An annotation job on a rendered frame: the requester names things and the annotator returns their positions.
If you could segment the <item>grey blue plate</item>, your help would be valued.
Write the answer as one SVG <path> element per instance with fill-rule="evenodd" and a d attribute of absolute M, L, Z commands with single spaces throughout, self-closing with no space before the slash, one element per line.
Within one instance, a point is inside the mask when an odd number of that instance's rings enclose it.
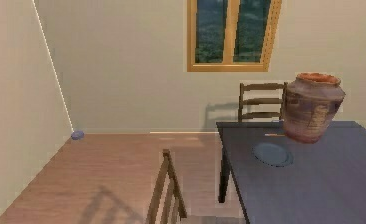
<path fill-rule="evenodd" d="M 290 151 L 272 143 L 259 143 L 252 148 L 254 157 L 264 164 L 274 167 L 285 167 L 293 163 Z"/>

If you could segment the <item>dark grey dining table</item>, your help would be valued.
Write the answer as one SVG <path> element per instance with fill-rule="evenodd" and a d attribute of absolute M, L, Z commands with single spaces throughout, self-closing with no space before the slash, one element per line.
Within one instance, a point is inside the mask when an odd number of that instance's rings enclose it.
<path fill-rule="evenodd" d="M 280 122 L 219 122 L 224 162 L 246 224 L 366 224 L 366 129 L 334 121 L 321 139 L 284 137 Z M 279 145 L 292 164 L 274 167 L 252 154 L 259 143 Z"/>

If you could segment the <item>brown wooden ladderback chair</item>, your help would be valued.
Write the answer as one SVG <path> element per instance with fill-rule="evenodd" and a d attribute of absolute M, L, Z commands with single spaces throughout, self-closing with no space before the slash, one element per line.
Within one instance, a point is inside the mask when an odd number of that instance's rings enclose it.
<path fill-rule="evenodd" d="M 283 119 L 284 99 L 286 96 L 287 82 L 283 83 L 254 83 L 254 84 L 239 84 L 239 98 L 238 98 L 238 115 L 237 120 L 242 122 L 243 120 L 250 120 L 254 118 L 274 118 L 277 117 L 279 120 Z M 280 98 L 251 98 L 245 99 L 244 94 L 249 91 L 274 91 L 282 90 L 282 96 Z M 257 106 L 257 105 L 279 105 L 280 109 L 278 112 L 263 111 L 263 112 L 243 112 L 245 106 Z"/>
<path fill-rule="evenodd" d="M 159 208 L 162 207 L 160 224 L 178 224 L 187 217 L 187 211 L 174 168 L 171 152 L 164 149 L 163 161 L 155 182 L 145 224 L 157 224 Z"/>

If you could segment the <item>brown clay vase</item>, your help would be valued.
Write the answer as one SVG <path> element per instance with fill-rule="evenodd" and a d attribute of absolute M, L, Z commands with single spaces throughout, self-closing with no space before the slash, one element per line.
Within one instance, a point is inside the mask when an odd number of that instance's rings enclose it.
<path fill-rule="evenodd" d="M 283 128 L 299 142 L 315 143 L 338 112 L 345 92 L 333 75 L 300 73 L 286 87 Z"/>

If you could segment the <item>wooden framed window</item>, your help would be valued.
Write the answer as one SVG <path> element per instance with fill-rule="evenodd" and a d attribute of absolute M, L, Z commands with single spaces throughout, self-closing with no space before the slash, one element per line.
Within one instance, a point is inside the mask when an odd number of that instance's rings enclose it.
<path fill-rule="evenodd" d="M 282 2 L 187 0 L 187 70 L 268 71 Z"/>

